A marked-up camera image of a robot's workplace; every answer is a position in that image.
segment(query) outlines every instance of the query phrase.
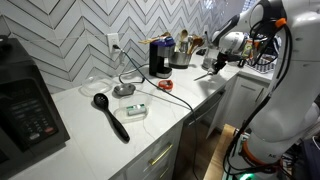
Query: electrical outlet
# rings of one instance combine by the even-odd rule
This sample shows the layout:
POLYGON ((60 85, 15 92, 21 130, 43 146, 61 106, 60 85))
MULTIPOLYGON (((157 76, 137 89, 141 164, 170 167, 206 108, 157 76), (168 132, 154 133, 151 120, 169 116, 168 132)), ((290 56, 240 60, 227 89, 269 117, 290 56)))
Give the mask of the electrical outlet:
POLYGON ((109 52, 110 52, 110 54, 120 52, 119 49, 114 49, 113 48, 113 45, 118 45, 120 47, 118 33, 107 34, 107 37, 108 37, 108 44, 109 44, 109 52))
POLYGON ((204 25, 203 26, 203 33, 202 35, 205 35, 205 32, 207 31, 207 33, 209 34, 209 26, 208 25, 204 25))

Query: microwave keypad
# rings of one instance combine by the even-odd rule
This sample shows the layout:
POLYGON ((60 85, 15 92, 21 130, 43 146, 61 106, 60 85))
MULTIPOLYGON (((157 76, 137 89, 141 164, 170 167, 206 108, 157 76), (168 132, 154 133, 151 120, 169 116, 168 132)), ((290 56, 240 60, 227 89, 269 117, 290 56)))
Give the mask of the microwave keypad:
POLYGON ((46 137, 56 131, 52 123, 46 118, 44 109, 37 99, 29 99, 15 104, 11 106, 11 111, 28 141, 39 140, 41 137, 46 137))

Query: microwave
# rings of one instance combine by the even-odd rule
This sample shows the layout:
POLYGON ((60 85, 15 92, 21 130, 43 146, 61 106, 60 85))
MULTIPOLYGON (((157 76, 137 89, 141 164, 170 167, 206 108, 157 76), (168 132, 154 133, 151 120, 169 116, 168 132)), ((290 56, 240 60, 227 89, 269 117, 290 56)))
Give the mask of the microwave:
POLYGON ((0 36, 0 179, 70 139, 35 62, 0 36))

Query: cabinet door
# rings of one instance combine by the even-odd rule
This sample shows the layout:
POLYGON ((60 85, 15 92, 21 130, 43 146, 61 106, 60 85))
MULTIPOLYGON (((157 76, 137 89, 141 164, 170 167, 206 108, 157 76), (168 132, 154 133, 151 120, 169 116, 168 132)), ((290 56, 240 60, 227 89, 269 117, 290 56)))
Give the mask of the cabinet door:
POLYGON ((257 82, 238 77, 226 108, 227 112, 223 124, 240 128, 243 121, 250 116, 260 103, 266 90, 265 86, 257 82))

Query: black coffee maker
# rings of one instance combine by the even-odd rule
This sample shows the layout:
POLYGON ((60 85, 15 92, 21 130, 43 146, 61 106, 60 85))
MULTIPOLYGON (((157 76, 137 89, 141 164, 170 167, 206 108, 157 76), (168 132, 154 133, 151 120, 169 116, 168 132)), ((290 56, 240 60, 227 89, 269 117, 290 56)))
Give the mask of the black coffee maker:
POLYGON ((164 66, 165 58, 174 53, 175 42, 172 37, 166 37, 150 43, 149 74, 158 78, 167 79, 172 74, 172 69, 164 66))

